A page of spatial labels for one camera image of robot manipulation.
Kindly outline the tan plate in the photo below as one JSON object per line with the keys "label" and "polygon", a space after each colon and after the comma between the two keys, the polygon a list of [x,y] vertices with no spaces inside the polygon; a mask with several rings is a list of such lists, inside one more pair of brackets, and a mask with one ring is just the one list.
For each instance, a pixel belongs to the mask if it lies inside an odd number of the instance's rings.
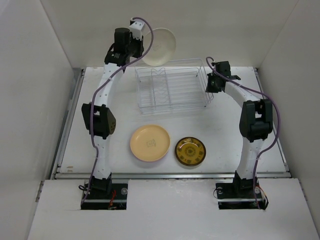
{"label": "tan plate", "polygon": [[142,61],[149,66],[161,66],[170,61],[176,51],[177,41],[172,31],[167,28],[153,29],[153,43]]}

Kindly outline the white wire dish rack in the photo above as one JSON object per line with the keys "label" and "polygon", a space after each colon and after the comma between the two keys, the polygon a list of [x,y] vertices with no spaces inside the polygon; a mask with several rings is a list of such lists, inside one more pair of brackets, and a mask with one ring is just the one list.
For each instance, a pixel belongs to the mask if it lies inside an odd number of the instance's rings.
{"label": "white wire dish rack", "polygon": [[201,111],[214,95],[206,92],[207,73],[200,58],[136,67],[137,104],[144,115]]}

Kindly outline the beige plastic plate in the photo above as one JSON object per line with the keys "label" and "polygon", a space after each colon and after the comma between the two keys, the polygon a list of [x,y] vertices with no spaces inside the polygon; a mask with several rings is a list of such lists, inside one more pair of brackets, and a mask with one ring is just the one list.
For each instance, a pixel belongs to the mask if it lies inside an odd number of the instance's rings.
{"label": "beige plastic plate", "polygon": [[159,125],[147,124],[139,127],[131,136],[130,150],[134,148],[169,148],[169,133]]}

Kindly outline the pink plastic plate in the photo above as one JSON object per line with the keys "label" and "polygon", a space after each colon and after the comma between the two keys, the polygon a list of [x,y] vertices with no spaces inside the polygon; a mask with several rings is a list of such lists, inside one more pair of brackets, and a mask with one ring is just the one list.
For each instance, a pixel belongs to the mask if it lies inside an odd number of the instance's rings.
{"label": "pink plastic plate", "polygon": [[169,148],[132,148],[132,154],[140,161],[146,163],[157,162],[162,159],[169,151]]}

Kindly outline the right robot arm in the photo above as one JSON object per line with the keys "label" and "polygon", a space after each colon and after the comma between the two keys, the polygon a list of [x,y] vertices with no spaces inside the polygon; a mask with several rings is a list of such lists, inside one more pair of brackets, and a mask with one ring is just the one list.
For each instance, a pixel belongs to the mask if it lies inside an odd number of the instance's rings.
{"label": "right robot arm", "polygon": [[228,61],[212,62],[212,72],[207,75],[208,93],[225,93],[240,107],[239,131],[242,136],[242,151],[239,165],[232,182],[232,193],[243,197],[254,192],[257,184],[257,160],[259,153],[273,131],[273,104],[267,98],[258,98],[260,92],[240,84],[241,78],[231,74]]}

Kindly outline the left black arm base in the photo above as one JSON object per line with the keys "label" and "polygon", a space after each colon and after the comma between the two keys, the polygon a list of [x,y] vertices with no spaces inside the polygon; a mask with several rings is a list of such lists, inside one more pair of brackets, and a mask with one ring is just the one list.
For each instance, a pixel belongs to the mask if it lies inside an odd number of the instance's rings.
{"label": "left black arm base", "polygon": [[126,210],[128,182],[113,182],[108,179],[92,178],[90,183],[80,185],[81,210]]}

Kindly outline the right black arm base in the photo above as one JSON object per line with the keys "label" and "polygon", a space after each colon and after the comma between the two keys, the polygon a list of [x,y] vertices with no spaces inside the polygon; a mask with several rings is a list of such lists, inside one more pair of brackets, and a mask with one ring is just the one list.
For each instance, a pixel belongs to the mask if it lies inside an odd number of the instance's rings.
{"label": "right black arm base", "polygon": [[231,182],[218,182],[215,184],[216,198],[220,210],[266,210],[269,200],[259,186],[245,189],[237,193]]}

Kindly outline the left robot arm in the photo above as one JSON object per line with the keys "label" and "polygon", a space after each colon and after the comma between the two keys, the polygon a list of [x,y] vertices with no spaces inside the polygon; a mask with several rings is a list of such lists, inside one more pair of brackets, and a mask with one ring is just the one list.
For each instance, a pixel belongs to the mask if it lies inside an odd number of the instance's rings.
{"label": "left robot arm", "polygon": [[111,167],[108,163],[109,136],[116,129],[116,118],[110,110],[116,84],[122,78],[126,68],[142,59],[149,51],[144,48],[143,27],[119,27],[114,31],[114,42],[104,58],[104,69],[97,90],[89,103],[81,106],[86,129],[96,151],[93,168],[83,190],[84,198],[97,194],[107,198],[112,192]]}

